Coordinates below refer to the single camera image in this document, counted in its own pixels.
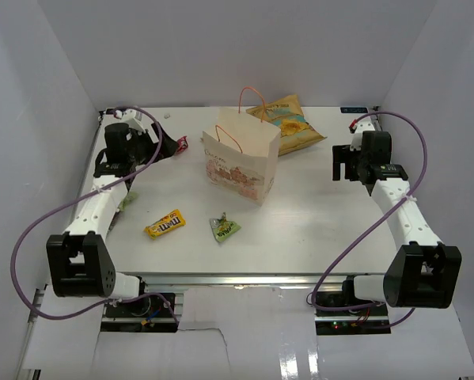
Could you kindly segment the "red snack wrapper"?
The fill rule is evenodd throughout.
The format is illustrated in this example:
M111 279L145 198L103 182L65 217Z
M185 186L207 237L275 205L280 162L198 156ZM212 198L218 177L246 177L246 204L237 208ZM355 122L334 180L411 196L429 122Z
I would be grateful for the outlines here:
M180 139L177 140L177 143L178 143L178 149L176 153L180 154L188 148L187 136L186 135L182 136Z

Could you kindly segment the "yellow kettle chips bag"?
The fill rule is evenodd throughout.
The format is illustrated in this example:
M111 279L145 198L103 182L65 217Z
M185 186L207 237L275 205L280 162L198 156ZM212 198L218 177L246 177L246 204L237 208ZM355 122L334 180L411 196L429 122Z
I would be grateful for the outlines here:
M305 119L297 94L277 101L248 108L249 115L263 118L281 130L279 156L302 150L326 139Z

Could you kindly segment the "beige cream bear paper bag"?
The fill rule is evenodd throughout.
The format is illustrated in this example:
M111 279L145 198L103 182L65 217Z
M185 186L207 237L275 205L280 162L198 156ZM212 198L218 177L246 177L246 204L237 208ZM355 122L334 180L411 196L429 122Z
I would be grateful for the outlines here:
M280 138L280 128L263 115L221 107L202 135L208 179L262 205L275 180Z

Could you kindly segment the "yellow m&m's candy pack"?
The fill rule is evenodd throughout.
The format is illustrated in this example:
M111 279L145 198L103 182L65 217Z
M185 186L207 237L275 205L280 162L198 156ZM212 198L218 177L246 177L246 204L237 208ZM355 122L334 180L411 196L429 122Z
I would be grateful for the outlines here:
M179 227L185 226L186 221L180 211L175 209L170 211L166 216L157 220L150 226L144 228L144 232L152 239L159 238Z

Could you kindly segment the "green candy pouch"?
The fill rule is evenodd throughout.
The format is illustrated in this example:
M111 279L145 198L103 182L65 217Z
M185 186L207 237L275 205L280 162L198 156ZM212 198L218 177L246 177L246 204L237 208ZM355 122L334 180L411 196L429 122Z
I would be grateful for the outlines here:
M223 243L227 238L241 229L239 224L228 220L225 212L223 212L219 218L210 218L209 223L217 243Z

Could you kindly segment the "green snack pouch under arm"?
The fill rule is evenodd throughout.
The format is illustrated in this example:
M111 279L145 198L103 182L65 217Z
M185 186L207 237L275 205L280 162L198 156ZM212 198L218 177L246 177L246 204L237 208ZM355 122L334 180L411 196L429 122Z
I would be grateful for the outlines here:
M124 199L120 202L118 206L119 212L122 212L128 207L131 203L133 203L138 198L138 193L136 192L128 192Z

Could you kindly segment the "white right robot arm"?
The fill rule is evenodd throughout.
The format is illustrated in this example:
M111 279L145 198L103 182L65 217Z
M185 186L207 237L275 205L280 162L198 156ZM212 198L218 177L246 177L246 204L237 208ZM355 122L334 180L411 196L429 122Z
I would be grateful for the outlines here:
M370 301L391 307L447 308L461 267L459 248L442 242L408 195L404 168L391 162L391 135L364 125L352 135L351 144L332 148L333 178L360 182L382 212L391 211L386 222L397 253L384 275L352 279L352 288L340 296L342 309L357 316Z

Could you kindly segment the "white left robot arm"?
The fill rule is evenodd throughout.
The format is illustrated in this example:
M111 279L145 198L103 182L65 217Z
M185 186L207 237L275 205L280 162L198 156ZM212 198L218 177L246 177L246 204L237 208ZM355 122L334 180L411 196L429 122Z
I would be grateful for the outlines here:
M132 315L150 308L150 296L140 290L140 279L115 269L105 244L109 227L127 197L139 166L172 157L176 140L152 123L160 142L133 119L111 123L104 129L106 147L95 160L92 190L74 221L63 234L51 235L46 244L51 282L59 297L123 299Z

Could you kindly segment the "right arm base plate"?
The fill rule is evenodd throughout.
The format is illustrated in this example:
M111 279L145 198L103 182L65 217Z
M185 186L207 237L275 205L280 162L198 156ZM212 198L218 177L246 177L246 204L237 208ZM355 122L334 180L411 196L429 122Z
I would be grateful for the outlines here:
M318 336L390 334L391 329L386 328L389 322L386 305L362 310L317 310L315 316Z

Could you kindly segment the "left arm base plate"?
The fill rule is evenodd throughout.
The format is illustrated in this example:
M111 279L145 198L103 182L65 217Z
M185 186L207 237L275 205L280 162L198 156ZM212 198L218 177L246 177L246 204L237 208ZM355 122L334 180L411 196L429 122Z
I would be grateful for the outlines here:
M162 293L165 301L157 296L137 302L106 306L101 332L106 333L175 333L177 323L169 308L176 310L176 295Z

